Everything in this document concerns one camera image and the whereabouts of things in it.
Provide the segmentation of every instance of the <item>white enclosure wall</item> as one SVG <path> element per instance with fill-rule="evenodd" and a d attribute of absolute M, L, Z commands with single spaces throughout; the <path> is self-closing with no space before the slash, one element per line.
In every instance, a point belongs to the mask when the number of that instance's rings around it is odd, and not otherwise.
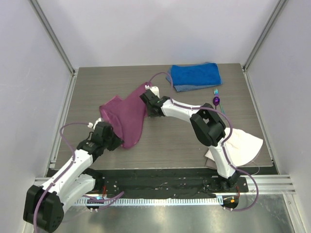
<path fill-rule="evenodd" d="M 288 1 L 248 71 L 278 168 L 290 174 L 305 219 L 311 219 L 310 22 L 311 1 Z"/>
<path fill-rule="evenodd" d="M 70 74 L 26 0 L 0 1 L 0 226 L 20 233 L 47 168 Z"/>
<path fill-rule="evenodd" d="M 78 67 L 244 64 L 277 0 L 39 0 Z"/>

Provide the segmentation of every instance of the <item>blue cloth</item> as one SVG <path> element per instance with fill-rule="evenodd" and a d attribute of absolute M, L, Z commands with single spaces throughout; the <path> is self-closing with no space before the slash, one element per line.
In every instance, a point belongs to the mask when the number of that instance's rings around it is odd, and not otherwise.
<path fill-rule="evenodd" d="M 173 65 L 168 73 L 177 92 L 197 90 L 223 84 L 216 63 L 180 67 Z"/>

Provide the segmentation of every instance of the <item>white napkin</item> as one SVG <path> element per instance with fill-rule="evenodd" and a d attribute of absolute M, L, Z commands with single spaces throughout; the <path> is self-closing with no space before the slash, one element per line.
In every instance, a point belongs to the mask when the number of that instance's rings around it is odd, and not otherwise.
<path fill-rule="evenodd" d="M 230 128 L 226 128 L 226 136 L 229 133 Z M 262 144 L 262 139 L 238 129 L 233 129 L 231 137 L 226 141 L 231 160 L 235 166 L 243 166 L 251 162 L 259 153 Z M 210 150 L 208 150 L 205 157 L 214 161 Z"/>

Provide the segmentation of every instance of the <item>purple cloth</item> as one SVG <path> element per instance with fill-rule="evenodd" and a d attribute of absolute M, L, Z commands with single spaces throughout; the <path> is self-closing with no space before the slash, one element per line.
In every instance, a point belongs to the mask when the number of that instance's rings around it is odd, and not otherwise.
<path fill-rule="evenodd" d="M 102 118 L 112 125 L 114 133 L 124 141 L 123 148 L 132 148 L 141 137 L 147 111 L 140 95 L 145 93 L 147 84 L 140 85 L 125 100 L 115 96 L 99 107 Z"/>

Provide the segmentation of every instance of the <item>wire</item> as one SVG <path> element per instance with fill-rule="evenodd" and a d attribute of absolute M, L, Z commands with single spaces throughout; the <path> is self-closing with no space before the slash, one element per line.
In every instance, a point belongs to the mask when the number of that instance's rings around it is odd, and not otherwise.
<path fill-rule="evenodd" d="M 260 167 L 253 160 L 252 160 L 252 162 L 258 167 L 258 171 L 256 173 L 252 174 L 252 176 L 254 176 L 254 175 L 257 175 L 260 172 Z"/>
<path fill-rule="evenodd" d="M 238 191 L 238 196 L 237 196 L 237 198 L 240 198 L 241 193 L 240 193 L 240 190 L 239 190 L 239 186 L 237 186 L 237 191 Z"/>
<path fill-rule="evenodd" d="M 106 185 L 104 186 L 104 190 L 103 190 L 103 194 L 102 194 L 103 199 L 104 199 L 105 192 L 106 192 Z"/>
<path fill-rule="evenodd" d="M 211 188 L 207 187 L 206 185 L 204 185 L 204 188 L 207 189 L 208 191 L 212 191 L 212 192 L 219 192 L 219 191 L 221 191 L 221 188 L 220 189 L 211 189 Z"/>
<path fill-rule="evenodd" d="M 98 202 L 98 203 L 104 203 L 104 202 L 106 202 L 106 201 L 112 200 L 112 202 L 110 202 L 108 205 L 105 205 L 105 206 L 103 206 L 103 207 L 98 208 L 97 210 L 99 211 L 99 210 L 107 209 L 109 206 L 111 206 L 113 203 L 115 203 L 120 197 L 122 197 L 123 194 L 124 194 L 124 191 L 120 192 L 118 195 L 116 195 L 116 196 L 113 197 L 113 198 L 105 199 L 105 200 L 98 200 L 98 199 L 96 199 L 96 198 L 94 198 L 94 197 L 90 197 L 90 196 L 87 196 L 87 195 L 83 195 L 83 197 L 90 198 L 90 199 L 92 199 L 94 202 Z M 73 218 L 71 218 L 71 219 L 69 219 L 69 220 L 64 220 L 64 221 L 62 221 L 62 223 L 71 222 L 71 221 L 75 220 L 77 217 L 81 216 L 82 214 L 84 214 L 84 213 L 86 213 L 86 212 L 88 212 L 88 210 L 82 211 L 82 212 L 78 213 L 76 216 L 74 216 Z"/>
<path fill-rule="evenodd" d="M 223 106 L 222 106 L 222 103 L 219 103 L 219 106 L 220 106 L 220 109 L 221 109 L 222 113 L 225 114 Z"/>
<path fill-rule="evenodd" d="M 69 125 L 75 125 L 75 124 L 78 124 L 78 125 L 88 125 L 88 123 L 86 122 L 73 122 L 73 123 L 69 123 L 69 124 L 66 124 L 64 126 L 62 126 L 59 130 L 59 133 L 60 133 L 60 136 L 62 137 L 62 139 L 65 141 L 65 143 L 67 144 L 67 146 L 69 147 L 69 149 L 71 150 L 71 153 L 72 153 L 72 161 L 71 163 L 68 165 L 68 167 L 58 176 L 54 179 L 54 181 L 52 183 L 50 183 L 50 185 L 47 187 L 47 189 L 43 192 L 43 194 L 41 195 L 37 205 L 35 206 L 35 212 L 34 212 L 34 219 L 33 219 L 33 223 L 34 223 L 34 231 L 35 233 L 39 233 L 38 231 L 38 226 L 37 226 L 37 216 L 38 216 L 38 212 L 39 212 L 39 208 L 40 208 L 40 205 L 43 201 L 43 199 L 45 198 L 46 194 L 48 193 L 48 191 L 55 185 L 55 183 L 72 167 L 72 165 L 74 164 L 75 162 L 75 158 L 76 158 L 76 155 L 74 153 L 74 148 L 72 147 L 72 145 L 69 143 L 69 141 L 65 138 L 65 136 L 63 135 L 63 129 Z"/>
<path fill-rule="evenodd" d="M 223 114 L 222 112 L 220 112 L 220 111 L 218 111 L 218 110 L 216 110 L 216 109 L 213 109 L 213 108 L 206 108 L 206 107 L 188 107 L 188 106 L 184 106 L 184 105 L 182 105 L 182 104 L 175 103 L 175 102 L 173 101 L 173 79 L 172 79 L 172 77 L 171 77 L 171 75 L 170 75 L 169 73 L 167 73 L 167 72 L 159 72 L 159 73 L 155 74 L 155 75 L 152 76 L 151 79 L 149 80 L 149 82 L 148 82 L 149 85 L 151 85 L 151 80 L 152 80 L 153 78 L 155 78 L 155 76 L 157 76 L 157 75 L 159 75 L 159 74 L 166 74 L 167 77 L 169 77 L 170 80 L 171 80 L 170 101 L 171 101 L 171 103 L 172 103 L 173 105 L 175 105 L 175 106 L 177 106 L 177 107 L 184 108 L 184 109 L 188 109 L 188 110 L 200 110 L 200 109 L 209 110 L 209 111 L 216 112 L 216 113 L 220 114 L 221 116 L 223 116 L 223 117 L 226 119 L 226 121 L 228 122 L 229 127 L 230 127 L 230 133 L 229 133 L 229 135 L 228 135 L 228 136 L 222 141 L 222 143 L 221 143 L 221 147 L 222 147 L 222 149 L 223 149 L 223 151 L 224 151 L 225 159 L 227 160 L 228 164 L 229 164 L 233 169 L 235 169 L 236 171 L 238 171 L 238 172 L 240 172 L 240 173 L 243 173 L 243 174 L 249 176 L 249 178 L 254 182 L 254 185 L 255 185 L 255 188 L 256 188 L 256 197 L 255 197 L 254 202 L 253 202 L 250 206 L 248 206 L 248 207 L 246 207 L 246 208 L 242 208 L 242 209 L 233 209 L 233 210 L 232 210 L 232 209 L 227 208 L 227 207 L 226 207 L 226 209 L 227 209 L 227 210 L 230 210 L 230 211 L 244 211 L 244 210 L 248 210 L 248 209 L 252 208 L 252 207 L 256 204 L 256 202 L 257 202 L 257 200 L 258 200 L 258 197 L 259 197 L 259 188 L 258 188 L 258 185 L 257 185 L 255 179 L 254 179 L 249 173 L 247 173 L 246 171 L 243 171 L 243 170 L 241 170 L 241 169 L 235 167 L 235 166 L 231 163 L 231 161 L 229 160 L 229 157 L 228 157 L 228 155 L 227 155 L 227 152 L 225 151 L 225 147 L 224 147 L 225 142 L 231 137 L 232 132 L 233 132 L 233 127 L 232 127 L 232 123 L 231 123 L 230 119 L 229 119 L 228 117 L 226 117 L 226 115 Z"/>

